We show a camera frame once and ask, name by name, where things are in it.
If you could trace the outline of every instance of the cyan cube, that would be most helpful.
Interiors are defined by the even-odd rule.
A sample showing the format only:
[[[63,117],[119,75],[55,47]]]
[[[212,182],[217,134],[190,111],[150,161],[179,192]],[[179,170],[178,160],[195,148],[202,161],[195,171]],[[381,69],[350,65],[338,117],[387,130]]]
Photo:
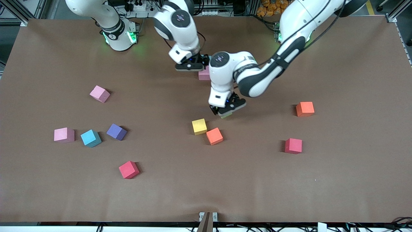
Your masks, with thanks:
[[[112,124],[106,134],[112,136],[117,140],[122,140],[126,135],[127,131],[116,124]]]
[[[94,147],[102,142],[99,134],[94,130],[89,130],[81,135],[83,143],[87,147]]]

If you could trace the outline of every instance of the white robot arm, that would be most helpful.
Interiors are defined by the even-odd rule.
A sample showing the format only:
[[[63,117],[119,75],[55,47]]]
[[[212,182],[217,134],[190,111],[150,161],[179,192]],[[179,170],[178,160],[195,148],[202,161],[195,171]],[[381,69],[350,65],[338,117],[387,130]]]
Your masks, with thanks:
[[[209,104],[214,114],[224,117],[246,105],[245,99],[240,99],[234,93],[234,81],[243,96],[258,97],[264,93],[270,83],[279,77],[303,51],[310,33],[334,12],[339,13],[344,3],[340,17],[354,13],[366,3],[366,0],[295,0],[292,2],[280,20],[280,31],[284,40],[261,69],[249,52],[215,53],[209,63],[212,85]]]
[[[127,50],[137,43],[136,23],[121,19],[113,7],[103,5],[105,1],[66,0],[66,4],[73,13],[96,20],[111,48],[116,51]]]
[[[165,1],[161,11],[154,15],[154,28],[166,40],[176,44],[169,56],[178,64],[200,52],[199,38],[192,15],[193,0]]]

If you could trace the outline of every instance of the table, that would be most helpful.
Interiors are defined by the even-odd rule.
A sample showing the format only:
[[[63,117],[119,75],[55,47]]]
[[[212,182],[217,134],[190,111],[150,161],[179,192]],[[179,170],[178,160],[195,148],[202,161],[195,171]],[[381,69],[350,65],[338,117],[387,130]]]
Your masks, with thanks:
[[[317,36],[331,22],[314,32]],[[254,18],[201,17],[204,53],[278,47]],[[389,222],[412,214],[411,69],[394,24],[340,19],[259,98],[231,117],[208,108],[210,83],[176,72],[146,20],[139,44],[116,52],[92,20],[31,20],[0,81],[0,221]],[[102,104],[95,85],[112,95]],[[312,101],[315,115],[294,107]],[[208,145],[191,121],[225,140]],[[112,123],[124,141],[105,134]],[[53,130],[76,141],[53,142]],[[103,143],[84,146],[94,129]],[[288,138],[303,153],[283,153]],[[122,179],[131,160],[141,173]]]

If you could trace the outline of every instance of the light pink cube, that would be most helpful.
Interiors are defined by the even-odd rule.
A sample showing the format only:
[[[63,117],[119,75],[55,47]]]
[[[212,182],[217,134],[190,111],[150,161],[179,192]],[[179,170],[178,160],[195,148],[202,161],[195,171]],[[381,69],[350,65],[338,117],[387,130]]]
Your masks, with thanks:
[[[286,141],[285,152],[290,154],[299,154],[302,152],[302,140],[290,138]]]
[[[119,170],[124,179],[131,179],[139,174],[136,163],[132,161],[127,161],[125,164],[119,167]]]
[[[92,96],[94,99],[104,103],[107,98],[110,96],[110,93],[107,92],[107,90],[103,89],[102,87],[96,85],[94,87],[93,91],[90,92],[90,96]]]
[[[75,131],[70,128],[61,128],[54,130],[54,141],[59,143],[74,142]]]
[[[210,80],[209,66],[206,66],[203,71],[199,72],[199,80]]]

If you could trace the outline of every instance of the foam cube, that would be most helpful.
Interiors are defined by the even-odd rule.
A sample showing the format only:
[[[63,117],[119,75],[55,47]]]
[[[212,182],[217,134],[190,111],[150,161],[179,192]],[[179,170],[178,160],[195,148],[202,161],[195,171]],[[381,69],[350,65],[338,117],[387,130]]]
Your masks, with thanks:
[[[70,128],[60,128],[54,130],[54,141],[59,143],[73,142],[75,140],[75,131]]]
[[[192,121],[194,135],[201,135],[207,132],[206,121],[204,118]]]
[[[290,138],[286,140],[285,152],[290,154],[299,154],[302,152],[302,140]]]
[[[120,173],[124,179],[131,179],[139,174],[136,163],[127,161],[125,164],[119,167]]]
[[[221,141],[223,141],[223,136],[220,133],[219,128],[215,128],[206,132],[206,136],[209,139],[210,145],[215,145]]]
[[[96,87],[94,87],[94,89],[90,92],[90,96],[102,103],[105,103],[107,98],[110,96],[110,93],[102,87],[96,85]]]
[[[83,133],[80,137],[82,137],[83,143],[87,147],[95,147],[102,142],[99,134],[94,130],[89,130]]]
[[[309,117],[315,113],[312,102],[301,102],[296,106],[298,117]]]
[[[126,135],[127,131],[116,124],[112,124],[106,134],[112,136],[117,140],[122,140]]]
[[[199,72],[199,80],[210,80],[209,65],[207,65],[203,71]]]

